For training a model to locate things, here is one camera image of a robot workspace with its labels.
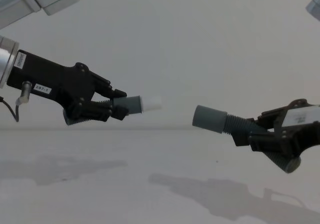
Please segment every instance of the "gray tube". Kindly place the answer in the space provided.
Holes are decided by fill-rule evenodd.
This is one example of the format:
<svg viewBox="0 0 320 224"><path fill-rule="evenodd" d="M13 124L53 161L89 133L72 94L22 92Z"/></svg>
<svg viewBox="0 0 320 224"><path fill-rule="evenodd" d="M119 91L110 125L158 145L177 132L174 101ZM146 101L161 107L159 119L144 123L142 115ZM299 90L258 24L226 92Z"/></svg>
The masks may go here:
<svg viewBox="0 0 320 224"><path fill-rule="evenodd" d="M216 133L222 133L225 128L228 113L202 105L195 109L192 125Z"/></svg>
<svg viewBox="0 0 320 224"><path fill-rule="evenodd" d="M141 106L141 97L133 96L133 97L121 97L113 99L113 106L122 106L129 110L129 115L142 113L142 106Z"/></svg>
<svg viewBox="0 0 320 224"><path fill-rule="evenodd" d="M229 135L232 135L232 133L236 131L246 133L265 133L268 131L247 119L229 115L225 111L215 110L200 105L197 106L194 112L192 125L216 133L226 133ZM300 157L287 158L280 153L275 152L264 152L264 154L286 173L292 173L301 163Z"/></svg>

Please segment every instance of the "white wall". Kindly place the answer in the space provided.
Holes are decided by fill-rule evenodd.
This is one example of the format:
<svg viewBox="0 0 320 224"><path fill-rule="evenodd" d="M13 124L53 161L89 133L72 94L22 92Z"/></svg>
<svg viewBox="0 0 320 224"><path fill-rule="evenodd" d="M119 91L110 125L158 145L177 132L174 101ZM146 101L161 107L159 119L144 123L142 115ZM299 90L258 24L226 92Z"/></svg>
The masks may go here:
<svg viewBox="0 0 320 224"><path fill-rule="evenodd" d="M160 95L163 110L85 128L185 128L198 104L244 117L307 98L320 103L320 23L311 0L82 0L0 31L22 49L65 66L84 62L130 96ZM0 92L11 104L19 92ZM15 124L65 128L62 109L31 97Z"/></svg>
<svg viewBox="0 0 320 224"><path fill-rule="evenodd" d="M320 222L318 147L287 175L262 154L209 131L0 136L1 223Z"/></svg>

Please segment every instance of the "robotic arm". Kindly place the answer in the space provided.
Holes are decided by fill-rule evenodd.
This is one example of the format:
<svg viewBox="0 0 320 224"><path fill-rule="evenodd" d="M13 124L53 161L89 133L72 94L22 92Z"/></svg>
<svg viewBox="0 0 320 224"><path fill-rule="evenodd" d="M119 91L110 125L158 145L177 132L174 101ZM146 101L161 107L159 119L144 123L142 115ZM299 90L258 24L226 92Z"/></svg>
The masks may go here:
<svg viewBox="0 0 320 224"><path fill-rule="evenodd" d="M0 30L25 16L40 11L51 16L79 0L0 0ZM0 36L0 88L5 83L20 89L16 101L16 121L19 121L19 105L29 101L30 93L59 103L67 125L96 120L106 122L109 117L123 120L127 115L161 108L159 98L142 99L127 97L121 90L113 90L109 80L93 73L83 63L65 67L24 50L19 43ZM109 100L92 101L94 93Z"/></svg>
<svg viewBox="0 0 320 224"><path fill-rule="evenodd" d="M0 0L0 30L41 9L51 16L78 1L80 0Z"/></svg>
<svg viewBox="0 0 320 224"><path fill-rule="evenodd" d="M199 105L192 124L231 135L237 147L250 146L252 151L264 153L286 173L299 167L303 151L320 145L320 105L311 105L306 99L265 111L256 120Z"/></svg>
<svg viewBox="0 0 320 224"><path fill-rule="evenodd" d="M130 114L161 108L159 98L127 97L125 92L113 90L109 80L83 63L65 67L19 50L17 42L0 36L0 88L5 83L21 90L17 107L28 102L30 93L59 103L67 125L89 120L106 122L109 117L123 120ZM92 101L95 93L109 100Z"/></svg>

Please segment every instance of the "silver metal cylinder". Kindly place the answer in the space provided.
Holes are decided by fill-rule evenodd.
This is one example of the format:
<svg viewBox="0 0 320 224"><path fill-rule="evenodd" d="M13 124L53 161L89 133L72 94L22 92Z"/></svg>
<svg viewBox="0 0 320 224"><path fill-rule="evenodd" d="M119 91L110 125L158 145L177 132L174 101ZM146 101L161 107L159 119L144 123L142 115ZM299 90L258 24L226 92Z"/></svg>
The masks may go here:
<svg viewBox="0 0 320 224"><path fill-rule="evenodd" d="M3 88L7 82L15 63L18 49L18 42L0 36L0 88Z"/></svg>

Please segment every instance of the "gray plastic cap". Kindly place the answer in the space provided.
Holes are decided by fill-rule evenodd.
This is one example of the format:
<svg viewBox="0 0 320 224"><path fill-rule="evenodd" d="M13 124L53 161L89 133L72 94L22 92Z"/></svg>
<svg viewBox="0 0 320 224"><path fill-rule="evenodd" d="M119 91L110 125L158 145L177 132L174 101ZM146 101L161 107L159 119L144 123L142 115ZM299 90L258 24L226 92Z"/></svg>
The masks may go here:
<svg viewBox="0 0 320 224"><path fill-rule="evenodd" d="M225 111L198 105L194 112L192 125L216 133L222 133L225 128L227 115L228 113Z"/></svg>
<svg viewBox="0 0 320 224"><path fill-rule="evenodd" d="M320 21L320 0L312 0L306 7L308 13Z"/></svg>
<svg viewBox="0 0 320 224"><path fill-rule="evenodd" d="M113 99L113 105L127 108L129 115L143 112L140 96L115 98Z"/></svg>

